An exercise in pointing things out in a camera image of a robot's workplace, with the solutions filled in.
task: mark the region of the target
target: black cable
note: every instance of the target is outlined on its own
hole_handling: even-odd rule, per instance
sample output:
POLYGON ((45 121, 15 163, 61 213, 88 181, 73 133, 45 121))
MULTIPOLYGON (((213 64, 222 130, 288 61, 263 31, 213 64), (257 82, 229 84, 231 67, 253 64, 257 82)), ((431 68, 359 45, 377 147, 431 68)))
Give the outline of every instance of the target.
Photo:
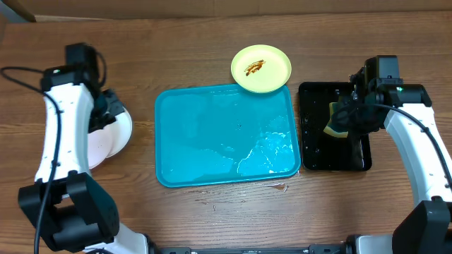
POLYGON ((381 109, 389 109, 389 110, 393 110, 396 111, 400 114, 402 114, 404 117, 408 118, 409 120, 413 121, 414 123, 416 123, 423 132, 425 132, 425 134, 427 134, 427 137, 429 137, 430 141, 432 142, 432 145, 436 151, 436 153, 438 154, 438 158, 439 161, 441 162, 441 165, 443 167, 444 170, 444 174, 446 176, 449 188, 452 189, 452 176, 451 173, 449 172, 449 169, 447 167, 447 163, 446 163, 446 159, 444 158, 443 152, 441 151, 441 148, 438 145, 438 142, 436 141, 435 137, 432 135, 432 133, 430 132, 430 129, 428 127, 425 127, 425 125, 423 123, 421 123, 419 120, 417 120, 414 116, 410 115, 409 113, 403 111, 402 109, 398 109, 396 107, 391 107, 388 105, 384 105, 384 104, 358 104, 358 105, 350 105, 347 107, 343 107, 342 109, 339 109, 336 113, 334 113, 331 116, 331 120, 332 121, 339 121, 341 119, 344 119, 348 116, 350 116, 351 114, 353 114, 357 109, 359 108, 366 108, 366 107, 377 107, 377 108, 381 108, 381 109), (339 113, 342 111, 347 111, 348 109, 352 109, 347 116, 341 116, 339 117, 339 113))
POLYGON ((104 67, 104 75, 102 76, 102 80, 99 82, 100 87, 102 87, 105 85, 105 81, 107 81, 107 62, 105 61, 105 58, 101 53, 96 52, 96 54, 99 56, 100 60, 102 61, 102 65, 104 67))
POLYGON ((45 96, 49 101, 54 105, 55 112, 56 112, 56 142, 55 142, 55 150, 54 150, 54 159, 52 160, 52 169, 50 171, 49 180, 47 181, 47 185, 44 191, 44 195, 42 196, 42 202, 40 206, 40 211, 37 216, 36 220, 36 232, 35 232, 35 254, 38 254, 40 251, 40 232, 41 232, 41 224, 42 224, 42 215, 44 214, 45 205, 47 204, 47 200, 49 199, 49 193, 50 193, 50 186, 52 184, 52 181, 55 178, 55 172, 57 171, 57 167, 59 166, 58 163, 58 154, 59 154, 59 146, 61 141, 61 111, 58 108, 58 104, 55 102, 55 100, 49 96, 47 93, 41 91, 40 89, 33 87, 27 83, 24 83, 20 80, 17 80, 15 78, 12 78, 8 75, 6 75, 5 71, 7 70, 18 70, 18 71, 31 71, 34 73, 44 73, 41 70, 37 70, 34 68, 26 68, 26 67, 18 67, 18 66, 8 66, 3 67, 0 69, 0 74, 2 77, 4 77, 7 80, 10 80, 11 82, 14 82, 16 84, 22 85, 23 87, 26 87, 27 89, 33 90, 35 92, 40 93, 41 95, 45 96))

